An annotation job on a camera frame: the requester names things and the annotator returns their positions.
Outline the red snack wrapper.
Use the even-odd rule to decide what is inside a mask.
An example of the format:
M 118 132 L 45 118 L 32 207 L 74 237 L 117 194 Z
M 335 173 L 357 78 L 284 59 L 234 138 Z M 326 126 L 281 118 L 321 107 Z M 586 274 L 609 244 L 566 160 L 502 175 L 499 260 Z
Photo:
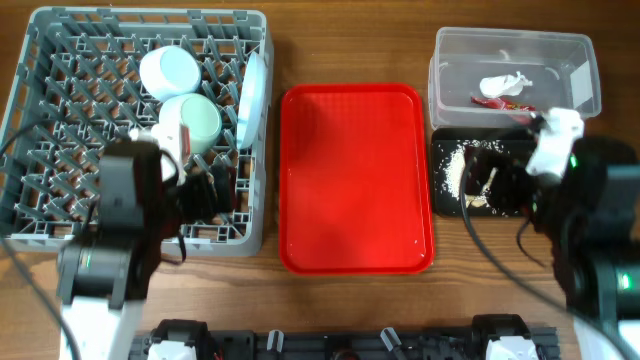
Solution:
M 477 104 L 484 108 L 501 110 L 501 111 L 527 112 L 527 115 L 510 115 L 509 116 L 510 119 L 514 120 L 519 124 L 527 124 L 531 119 L 530 113 L 536 111 L 536 108 L 532 105 L 517 104 L 502 97 L 479 98 L 479 97 L 471 96 L 470 100 L 473 104 Z

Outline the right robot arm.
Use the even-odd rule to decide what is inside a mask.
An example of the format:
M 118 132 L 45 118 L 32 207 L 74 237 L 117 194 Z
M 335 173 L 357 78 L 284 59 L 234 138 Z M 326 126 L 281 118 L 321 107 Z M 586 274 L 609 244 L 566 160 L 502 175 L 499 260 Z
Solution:
M 587 136 L 569 151 L 562 176 L 530 175 L 504 153 L 470 146 L 461 186 L 489 187 L 489 204 L 518 211 L 552 243 L 553 273 L 565 294 L 558 303 L 496 258 L 510 280 L 576 321 L 583 357 L 639 356 L 639 242 L 632 236 L 639 200 L 639 158 L 613 138 Z

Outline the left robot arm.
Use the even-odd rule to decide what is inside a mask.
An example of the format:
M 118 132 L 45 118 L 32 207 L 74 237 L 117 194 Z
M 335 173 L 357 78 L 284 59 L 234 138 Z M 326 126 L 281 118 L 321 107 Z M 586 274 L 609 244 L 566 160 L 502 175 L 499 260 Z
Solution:
M 232 169 L 215 165 L 163 178 L 168 151 L 142 141 L 108 145 L 99 161 L 98 216 L 58 253 L 63 359 L 125 359 L 142 318 L 151 277 L 169 238 L 186 248 L 181 227 L 235 206 Z

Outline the light green bowl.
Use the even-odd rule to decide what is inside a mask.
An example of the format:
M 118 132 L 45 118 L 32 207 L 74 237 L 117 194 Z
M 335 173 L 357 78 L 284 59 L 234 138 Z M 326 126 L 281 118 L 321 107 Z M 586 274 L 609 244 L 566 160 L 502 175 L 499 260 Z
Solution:
M 190 93 L 172 97 L 163 103 L 159 113 L 162 124 L 177 121 L 188 129 L 191 154 L 212 148 L 222 130 L 217 106 L 206 96 Z

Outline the light blue round plate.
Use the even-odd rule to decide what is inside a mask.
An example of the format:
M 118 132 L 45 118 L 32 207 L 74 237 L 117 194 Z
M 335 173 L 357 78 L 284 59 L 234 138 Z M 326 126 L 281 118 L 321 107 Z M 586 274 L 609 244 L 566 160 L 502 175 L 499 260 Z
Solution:
M 253 53 L 245 68 L 238 108 L 236 146 L 251 147 L 257 137 L 266 100 L 267 67 L 262 56 Z

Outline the light blue cup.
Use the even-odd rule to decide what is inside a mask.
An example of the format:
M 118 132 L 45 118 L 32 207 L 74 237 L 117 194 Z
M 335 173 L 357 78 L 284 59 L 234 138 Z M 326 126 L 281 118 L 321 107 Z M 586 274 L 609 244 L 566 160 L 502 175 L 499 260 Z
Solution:
M 201 81 L 196 59 L 178 46 L 164 46 L 148 52 L 140 63 L 140 79 L 156 100 L 193 93 Z

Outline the white napkin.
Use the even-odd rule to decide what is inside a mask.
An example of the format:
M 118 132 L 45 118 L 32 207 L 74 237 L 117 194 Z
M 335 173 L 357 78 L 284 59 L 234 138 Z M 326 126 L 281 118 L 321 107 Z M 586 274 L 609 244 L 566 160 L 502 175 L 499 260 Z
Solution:
M 520 71 L 515 75 L 507 74 L 496 77 L 486 77 L 480 81 L 479 88 L 486 98 L 499 98 L 502 96 L 518 96 L 525 87 L 531 87 L 533 82 L 527 79 Z

